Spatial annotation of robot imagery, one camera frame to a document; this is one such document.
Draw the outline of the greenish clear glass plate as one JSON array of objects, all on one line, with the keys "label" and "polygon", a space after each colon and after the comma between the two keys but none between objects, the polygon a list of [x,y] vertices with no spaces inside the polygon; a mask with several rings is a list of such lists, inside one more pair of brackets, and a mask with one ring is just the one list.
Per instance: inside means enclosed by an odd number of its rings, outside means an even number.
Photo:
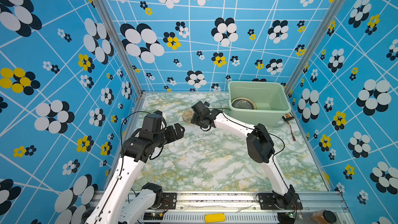
[{"label": "greenish clear glass plate", "polygon": [[257,106],[256,104],[245,97],[238,97],[235,98],[232,102],[231,105],[233,108],[237,108],[237,109],[243,109],[243,110],[256,110]]}]

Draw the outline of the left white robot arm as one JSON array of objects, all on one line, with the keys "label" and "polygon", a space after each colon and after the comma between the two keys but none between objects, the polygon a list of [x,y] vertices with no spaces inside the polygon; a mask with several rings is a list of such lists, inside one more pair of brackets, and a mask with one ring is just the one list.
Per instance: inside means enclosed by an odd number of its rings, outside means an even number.
[{"label": "left white robot arm", "polygon": [[154,150],[184,137],[185,129],[179,123],[167,125],[161,111],[147,113],[141,128],[122,142],[121,157],[110,183],[95,207],[82,217],[83,224],[137,224],[147,209],[162,204],[162,187],[147,183],[135,199],[125,205],[134,181]]}]

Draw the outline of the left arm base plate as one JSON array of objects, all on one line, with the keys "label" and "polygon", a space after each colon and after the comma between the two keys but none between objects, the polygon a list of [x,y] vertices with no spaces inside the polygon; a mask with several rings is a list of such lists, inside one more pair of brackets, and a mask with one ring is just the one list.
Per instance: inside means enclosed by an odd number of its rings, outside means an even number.
[{"label": "left arm base plate", "polygon": [[151,190],[142,190],[131,202],[133,209],[175,209],[177,201],[176,193],[157,194]]}]

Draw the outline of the brownish clear glass plate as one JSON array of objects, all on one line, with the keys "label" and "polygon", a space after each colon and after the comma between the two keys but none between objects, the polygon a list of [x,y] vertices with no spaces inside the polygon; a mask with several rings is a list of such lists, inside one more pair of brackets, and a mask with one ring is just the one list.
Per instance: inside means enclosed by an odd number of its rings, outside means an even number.
[{"label": "brownish clear glass plate", "polygon": [[191,124],[194,111],[191,108],[187,108],[182,113],[182,120],[188,124]]}]

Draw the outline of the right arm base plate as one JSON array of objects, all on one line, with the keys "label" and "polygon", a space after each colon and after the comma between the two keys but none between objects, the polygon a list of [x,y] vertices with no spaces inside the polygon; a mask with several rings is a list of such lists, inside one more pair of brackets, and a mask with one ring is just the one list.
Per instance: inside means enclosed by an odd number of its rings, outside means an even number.
[{"label": "right arm base plate", "polygon": [[290,203],[285,204],[283,200],[276,200],[273,193],[258,193],[255,200],[259,203],[261,210],[302,210],[303,205],[298,194],[294,194]]}]

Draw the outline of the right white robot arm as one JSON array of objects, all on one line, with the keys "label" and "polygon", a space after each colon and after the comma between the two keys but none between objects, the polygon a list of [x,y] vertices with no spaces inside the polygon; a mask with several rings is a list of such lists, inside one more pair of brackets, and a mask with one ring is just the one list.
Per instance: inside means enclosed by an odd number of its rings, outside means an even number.
[{"label": "right white robot arm", "polygon": [[222,109],[209,108],[201,101],[194,104],[191,109],[192,124],[206,129],[220,128],[246,142],[249,157],[262,166],[271,183],[275,205],[279,209],[286,209],[291,205],[296,209],[302,208],[298,194],[293,185],[288,183],[277,162],[273,135],[264,125],[244,123],[228,116]]}]

